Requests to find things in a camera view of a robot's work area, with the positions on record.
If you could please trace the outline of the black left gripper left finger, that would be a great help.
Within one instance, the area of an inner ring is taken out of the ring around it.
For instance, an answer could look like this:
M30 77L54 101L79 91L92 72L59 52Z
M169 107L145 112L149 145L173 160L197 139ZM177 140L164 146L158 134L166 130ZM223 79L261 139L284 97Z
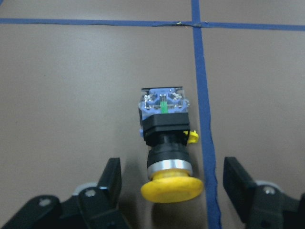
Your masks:
M97 187L104 193L110 206L117 207L122 189L121 161L119 157L108 160Z

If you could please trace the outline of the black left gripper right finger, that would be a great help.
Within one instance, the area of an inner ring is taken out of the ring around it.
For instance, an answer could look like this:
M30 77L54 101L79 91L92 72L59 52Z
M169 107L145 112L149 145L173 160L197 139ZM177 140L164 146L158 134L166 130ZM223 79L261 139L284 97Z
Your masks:
M240 220L246 223L257 184L236 157L224 158L223 187Z

